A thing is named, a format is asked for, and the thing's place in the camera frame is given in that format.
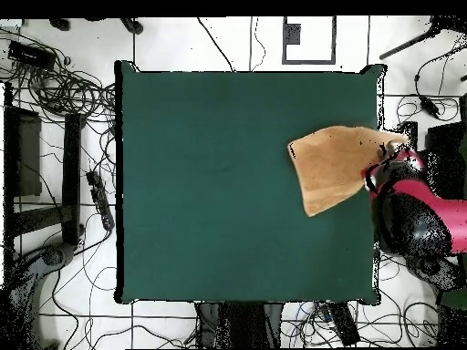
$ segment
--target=cable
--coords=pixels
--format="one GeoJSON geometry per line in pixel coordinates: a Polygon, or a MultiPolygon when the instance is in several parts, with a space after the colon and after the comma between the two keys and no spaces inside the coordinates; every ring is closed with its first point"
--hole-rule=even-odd
{"type": "Polygon", "coordinates": [[[204,25],[204,23],[201,21],[201,19],[199,17],[196,17],[196,19],[198,20],[198,23],[202,26],[202,28],[204,28],[204,31],[207,32],[207,34],[209,35],[209,38],[211,38],[211,40],[213,41],[214,45],[216,46],[216,48],[219,50],[219,52],[222,54],[223,58],[225,59],[225,61],[227,62],[227,64],[229,65],[229,68],[232,72],[235,72],[235,69],[234,67],[232,66],[232,64],[230,63],[230,60],[227,58],[227,56],[225,55],[225,53],[222,51],[222,49],[219,47],[219,45],[216,43],[216,41],[214,40],[213,36],[211,35],[211,32],[209,32],[209,30],[206,28],[206,26],[204,25]]]}
{"type": "MultiPolygon", "coordinates": [[[[409,309],[413,306],[416,306],[418,304],[421,304],[423,306],[427,306],[429,307],[431,310],[433,310],[436,314],[438,313],[438,311],[431,305],[431,304],[427,304],[426,302],[414,302],[413,304],[409,304],[405,309],[404,309],[404,313],[402,315],[402,319],[404,321],[404,328],[405,328],[405,332],[407,334],[407,337],[409,338],[409,341],[410,341],[410,344],[413,346],[413,347],[417,347],[413,340],[411,339],[413,337],[413,335],[409,332],[409,324],[407,323],[407,312],[409,311],[409,309]]],[[[415,326],[415,328],[417,329],[417,332],[419,331],[422,331],[421,329],[419,329],[415,324],[412,324],[413,326],[415,326]]],[[[433,328],[433,324],[429,323],[428,321],[424,320],[423,321],[423,325],[425,327],[425,329],[427,327],[429,328],[433,328]]],[[[427,332],[424,332],[422,331],[423,333],[425,333],[426,335],[428,335],[430,338],[435,338],[433,334],[428,334],[427,332]]]]}
{"type": "MultiPolygon", "coordinates": [[[[448,51],[447,53],[445,54],[442,54],[438,57],[435,57],[433,59],[430,59],[428,60],[427,62],[425,62],[423,65],[421,65],[421,67],[419,68],[419,71],[417,72],[417,74],[415,75],[415,78],[414,78],[414,82],[415,82],[415,90],[417,92],[417,96],[419,97],[419,100],[420,100],[420,107],[421,109],[423,109],[424,111],[426,111],[429,115],[431,115],[432,117],[436,118],[437,120],[440,120],[440,121],[443,121],[443,122],[447,122],[447,121],[450,121],[452,119],[454,119],[455,117],[457,117],[457,114],[459,113],[459,104],[457,103],[457,101],[453,98],[443,98],[443,99],[439,99],[437,102],[438,103],[441,103],[444,110],[445,110],[445,106],[443,104],[443,100],[451,100],[454,102],[455,106],[456,106],[456,114],[454,115],[454,117],[451,117],[449,119],[445,119],[445,118],[440,118],[440,110],[439,108],[436,106],[436,103],[426,97],[426,96],[423,96],[420,91],[419,91],[419,81],[420,81],[420,72],[422,71],[422,69],[427,66],[429,63],[431,62],[434,62],[436,60],[439,60],[443,57],[446,57],[446,63],[447,63],[447,59],[449,59],[450,56],[452,56],[453,54],[455,54],[456,52],[459,52],[461,50],[463,50],[464,48],[467,47],[467,44],[465,45],[461,45],[457,48],[455,48],[455,46],[457,45],[457,43],[459,42],[459,40],[461,39],[461,37],[459,37],[458,40],[456,40],[456,42],[454,43],[454,46],[453,48],[448,51]]],[[[440,84],[440,88],[439,88],[439,93],[438,95],[440,95],[441,93],[441,87],[442,87],[442,81],[444,79],[444,69],[446,68],[446,63],[444,64],[444,67],[442,69],[442,74],[441,74],[441,84],[440,84]]]]}
{"type": "Polygon", "coordinates": [[[166,337],[164,337],[162,335],[158,335],[156,333],[153,333],[151,330],[149,330],[147,327],[145,327],[145,326],[143,326],[141,324],[135,324],[133,327],[129,327],[128,329],[122,330],[122,331],[117,332],[117,333],[106,333],[104,335],[101,335],[99,337],[99,339],[96,341],[96,343],[92,346],[91,350],[96,350],[96,346],[98,345],[99,341],[104,337],[113,336],[113,335],[122,335],[122,334],[127,333],[130,330],[136,329],[136,328],[143,329],[145,332],[149,333],[152,336],[155,336],[156,338],[159,338],[159,339],[162,339],[162,340],[166,341],[168,344],[171,344],[173,347],[178,347],[180,349],[188,349],[189,348],[187,346],[183,346],[183,342],[181,340],[179,340],[179,339],[166,338],[166,337]]]}
{"type": "MultiPolygon", "coordinates": [[[[461,41],[461,39],[465,37],[465,35],[460,35],[456,41],[454,42],[451,51],[457,46],[457,44],[461,41]]],[[[451,55],[446,56],[446,60],[444,61],[444,66],[442,67],[442,72],[441,72],[441,82],[440,82],[440,88],[438,89],[438,95],[441,93],[441,88],[442,88],[442,82],[444,80],[444,70],[446,69],[446,65],[448,64],[449,57],[451,55]]]]}
{"type": "Polygon", "coordinates": [[[254,38],[256,39],[256,42],[258,42],[261,47],[263,48],[263,57],[261,58],[261,62],[259,64],[257,64],[256,66],[253,67],[253,70],[252,71],[255,71],[257,67],[261,66],[263,64],[263,61],[265,60],[265,56],[266,56],[266,49],[265,49],[265,46],[263,46],[263,43],[261,43],[258,39],[258,36],[256,35],[256,30],[258,28],[258,22],[259,22],[259,16],[257,17],[256,19],[256,26],[254,27],[254,38]]]}
{"type": "Polygon", "coordinates": [[[73,315],[71,312],[69,312],[68,310],[64,309],[62,306],[60,306],[58,303],[57,303],[57,300],[55,299],[55,291],[57,289],[57,286],[58,286],[58,282],[60,282],[60,272],[61,270],[58,270],[58,277],[57,277],[57,281],[55,282],[55,286],[54,286],[54,289],[52,290],[52,300],[54,301],[54,304],[55,306],[60,309],[63,313],[65,314],[68,314],[69,316],[73,317],[77,323],[77,326],[75,327],[75,330],[73,331],[73,333],[71,334],[71,336],[68,338],[67,342],[65,343],[65,346],[63,346],[63,350],[67,350],[67,346],[69,344],[69,342],[71,341],[71,339],[73,338],[73,336],[75,335],[75,333],[77,332],[78,330],[78,327],[79,327],[79,320],[77,319],[77,317],[75,315],[73,315]]]}

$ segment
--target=black frame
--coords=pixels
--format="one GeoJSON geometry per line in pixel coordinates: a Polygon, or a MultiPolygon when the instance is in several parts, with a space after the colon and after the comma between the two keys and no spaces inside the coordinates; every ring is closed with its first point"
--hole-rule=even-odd
{"type": "Polygon", "coordinates": [[[13,106],[13,87],[5,83],[4,127],[4,246],[5,282],[11,279],[14,269],[15,237],[23,233],[62,225],[63,242],[78,246],[80,211],[80,156],[81,129],[84,119],[79,114],[65,117],[62,203],[57,207],[15,212],[14,198],[17,190],[17,166],[20,161],[18,120],[22,109],[13,106]]]}
{"type": "Polygon", "coordinates": [[[332,42],[331,58],[329,60],[288,60],[287,46],[299,45],[300,37],[292,39],[291,32],[298,30],[300,34],[300,25],[288,24],[287,16],[284,16],[283,38],[282,38],[282,64],[283,65],[335,65],[336,64],[336,39],[337,39],[337,16],[332,16],[332,42]]]}

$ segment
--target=black chair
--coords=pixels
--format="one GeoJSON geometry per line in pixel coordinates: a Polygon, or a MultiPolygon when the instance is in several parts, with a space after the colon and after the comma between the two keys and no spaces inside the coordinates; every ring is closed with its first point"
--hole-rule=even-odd
{"type": "MultiPolygon", "coordinates": [[[[89,22],[98,22],[99,20],[104,20],[105,18],[89,18],[86,19],[89,22]]],[[[133,21],[131,18],[122,18],[120,19],[121,23],[127,28],[128,32],[139,35],[142,33],[143,27],[140,22],[133,21]]],[[[50,25],[54,28],[59,29],[60,31],[69,31],[71,25],[67,19],[48,19],[50,25]]]]}

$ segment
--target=green cloth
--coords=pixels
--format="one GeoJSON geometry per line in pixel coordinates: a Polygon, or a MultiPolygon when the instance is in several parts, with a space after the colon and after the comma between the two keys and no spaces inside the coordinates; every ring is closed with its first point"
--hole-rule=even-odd
{"type": "Polygon", "coordinates": [[[383,68],[150,73],[123,62],[123,302],[374,304],[368,193],[308,218],[286,145],[334,125],[376,128],[383,68]]]}

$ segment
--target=towel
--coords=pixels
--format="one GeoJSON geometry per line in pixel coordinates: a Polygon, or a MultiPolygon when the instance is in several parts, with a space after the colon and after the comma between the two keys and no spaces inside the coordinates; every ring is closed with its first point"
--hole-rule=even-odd
{"type": "Polygon", "coordinates": [[[333,126],[287,146],[307,216],[316,216],[355,195],[363,187],[361,171],[380,161],[391,143],[404,135],[369,128],[333,126]]]}

